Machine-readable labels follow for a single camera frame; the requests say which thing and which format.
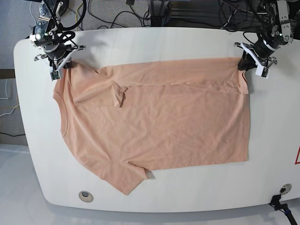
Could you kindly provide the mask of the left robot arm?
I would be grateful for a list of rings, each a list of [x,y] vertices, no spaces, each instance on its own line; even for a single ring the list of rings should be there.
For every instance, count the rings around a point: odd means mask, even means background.
[[[278,63],[273,56],[280,47],[293,42],[294,19],[289,16],[290,4],[287,0],[268,0],[268,21],[259,17],[252,5],[248,2],[250,11],[262,24],[263,30],[258,31],[255,43],[235,43],[243,49],[243,55],[238,63],[239,71],[256,69],[255,74],[267,78],[270,67]]]

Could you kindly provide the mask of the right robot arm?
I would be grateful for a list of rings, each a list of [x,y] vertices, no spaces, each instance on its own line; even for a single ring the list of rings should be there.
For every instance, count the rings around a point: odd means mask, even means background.
[[[66,12],[68,0],[42,0],[39,5],[39,17],[33,27],[30,41],[35,47],[44,51],[42,59],[47,58],[52,71],[59,71],[61,68],[70,68],[71,55],[75,51],[84,49],[78,46],[73,39],[75,38],[74,29],[83,21],[87,11],[87,2],[82,1],[83,11],[79,20],[72,26],[62,25],[61,17]]]

